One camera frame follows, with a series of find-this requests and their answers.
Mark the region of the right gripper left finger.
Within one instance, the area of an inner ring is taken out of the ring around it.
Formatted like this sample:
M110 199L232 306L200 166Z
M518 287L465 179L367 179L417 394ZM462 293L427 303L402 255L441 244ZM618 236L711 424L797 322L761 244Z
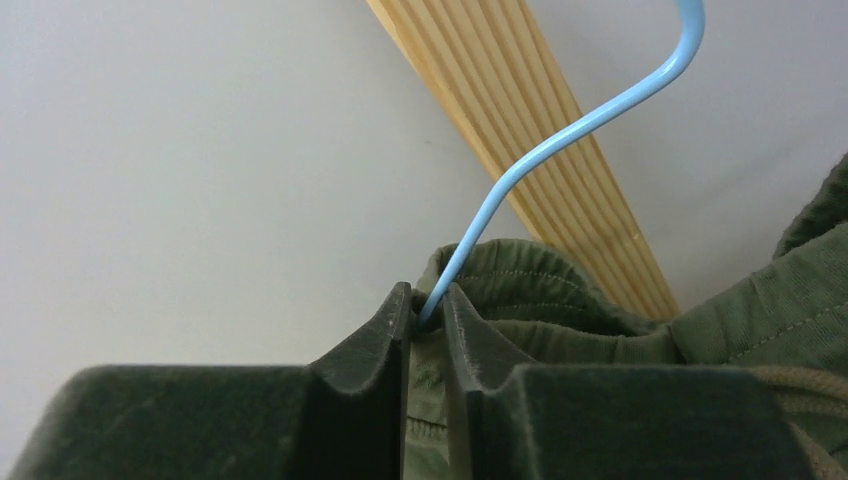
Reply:
M304 366L105 365L57 392L14 479L399 479L412 291Z

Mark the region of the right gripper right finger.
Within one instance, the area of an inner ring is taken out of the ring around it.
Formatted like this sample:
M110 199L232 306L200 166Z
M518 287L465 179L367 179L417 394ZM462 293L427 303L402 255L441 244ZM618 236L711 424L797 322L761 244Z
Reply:
M809 479L765 385L739 370L535 362L451 286L454 479Z

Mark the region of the olive green shorts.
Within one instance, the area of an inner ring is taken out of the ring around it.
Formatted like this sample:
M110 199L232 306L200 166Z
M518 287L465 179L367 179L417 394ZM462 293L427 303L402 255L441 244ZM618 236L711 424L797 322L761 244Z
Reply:
M527 240L476 245L455 281L484 320L542 363L745 368L771 387L814 475L847 475L845 161L766 267L668 322L615 306L576 262Z

